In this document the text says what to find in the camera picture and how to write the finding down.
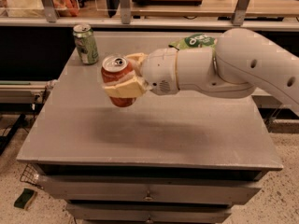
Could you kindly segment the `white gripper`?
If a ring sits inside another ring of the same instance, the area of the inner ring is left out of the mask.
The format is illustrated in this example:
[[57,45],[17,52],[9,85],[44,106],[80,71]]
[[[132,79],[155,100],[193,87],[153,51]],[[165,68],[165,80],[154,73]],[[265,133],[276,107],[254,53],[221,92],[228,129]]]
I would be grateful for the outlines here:
[[[176,49],[157,49],[149,55],[132,53],[126,58],[134,69],[141,68],[141,75],[148,82],[150,91],[157,95],[170,95],[178,93],[177,55]],[[147,91],[148,84],[143,78],[132,77],[116,85],[105,85],[104,91],[109,97],[137,98]]]

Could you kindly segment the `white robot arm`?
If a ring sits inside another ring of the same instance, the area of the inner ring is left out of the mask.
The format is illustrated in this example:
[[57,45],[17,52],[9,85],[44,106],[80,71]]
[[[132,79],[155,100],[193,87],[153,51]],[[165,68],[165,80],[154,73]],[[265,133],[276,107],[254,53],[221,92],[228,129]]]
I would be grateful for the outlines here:
[[131,70],[124,77],[103,82],[109,97],[198,91],[217,98],[243,98],[259,88],[299,114],[299,58],[251,30],[228,30],[213,47],[110,55],[102,62],[102,68],[114,74],[127,67]]

